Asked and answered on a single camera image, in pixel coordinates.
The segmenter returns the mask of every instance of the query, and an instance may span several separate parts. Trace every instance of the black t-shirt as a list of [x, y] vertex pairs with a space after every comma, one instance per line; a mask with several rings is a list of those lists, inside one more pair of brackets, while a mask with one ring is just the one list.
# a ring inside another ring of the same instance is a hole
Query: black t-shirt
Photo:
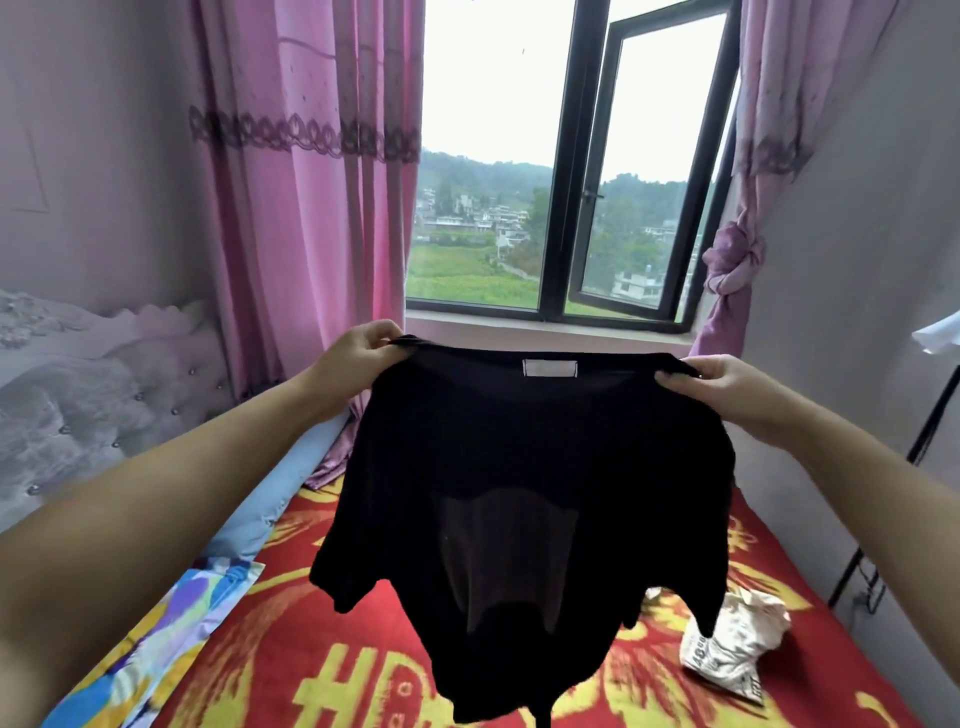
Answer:
[[310, 580], [345, 613], [389, 579], [460, 722], [538, 726], [602, 664], [644, 592], [710, 636], [733, 449], [653, 379], [669, 354], [483, 352], [414, 337], [374, 383]]

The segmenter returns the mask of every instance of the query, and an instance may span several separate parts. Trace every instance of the vegetation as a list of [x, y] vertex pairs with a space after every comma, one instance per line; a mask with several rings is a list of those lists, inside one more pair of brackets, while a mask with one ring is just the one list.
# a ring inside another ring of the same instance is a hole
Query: vegetation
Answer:
[[[512, 308], [537, 308], [540, 284], [511, 275], [491, 257], [495, 248], [415, 245], [410, 251], [407, 296], [434, 301], [483, 303]], [[568, 303], [567, 313], [621, 318], [580, 303]]]
[[[530, 239], [503, 251], [503, 261], [539, 278], [550, 210], [553, 170], [537, 164], [485, 164], [465, 157], [422, 150], [420, 189], [433, 189], [434, 214], [470, 213], [459, 209], [461, 195], [477, 209], [504, 205], [525, 209], [523, 223]], [[672, 233], [686, 192], [686, 182], [645, 182], [623, 174], [599, 190], [590, 234], [584, 288], [610, 295], [614, 276], [647, 273], [661, 278], [673, 246]], [[466, 231], [414, 232], [407, 295], [464, 303], [536, 308], [540, 284], [508, 273], [496, 263], [495, 235]], [[611, 316], [570, 303], [570, 313]]]

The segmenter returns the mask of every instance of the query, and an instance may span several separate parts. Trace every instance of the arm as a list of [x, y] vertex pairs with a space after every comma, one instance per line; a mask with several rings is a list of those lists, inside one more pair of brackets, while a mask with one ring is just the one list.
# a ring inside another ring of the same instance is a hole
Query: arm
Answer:
[[910, 621], [960, 684], [960, 497], [876, 438], [732, 356], [660, 384], [711, 406], [804, 466]]
[[393, 322], [0, 534], [0, 725], [32, 726], [113, 648], [310, 426], [387, 367]]

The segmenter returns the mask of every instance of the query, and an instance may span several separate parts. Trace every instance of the tufted headboard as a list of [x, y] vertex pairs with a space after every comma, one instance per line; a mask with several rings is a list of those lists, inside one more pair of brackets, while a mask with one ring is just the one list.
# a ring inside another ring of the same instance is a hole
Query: tufted headboard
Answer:
[[0, 531], [233, 404], [206, 303], [102, 317], [0, 289]]

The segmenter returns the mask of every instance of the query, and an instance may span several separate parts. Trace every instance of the curtain tieback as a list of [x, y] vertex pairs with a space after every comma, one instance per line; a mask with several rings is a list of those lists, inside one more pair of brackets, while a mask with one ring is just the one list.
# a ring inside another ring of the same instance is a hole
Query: curtain tieback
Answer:
[[747, 233], [732, 222], [717, 231], [713, 246], [704, 253], [707, 264], [706, 288], [718, 296], [729, 296], [750, 285], [763, 267], [767, 245], [762, 239], [753, 244]]

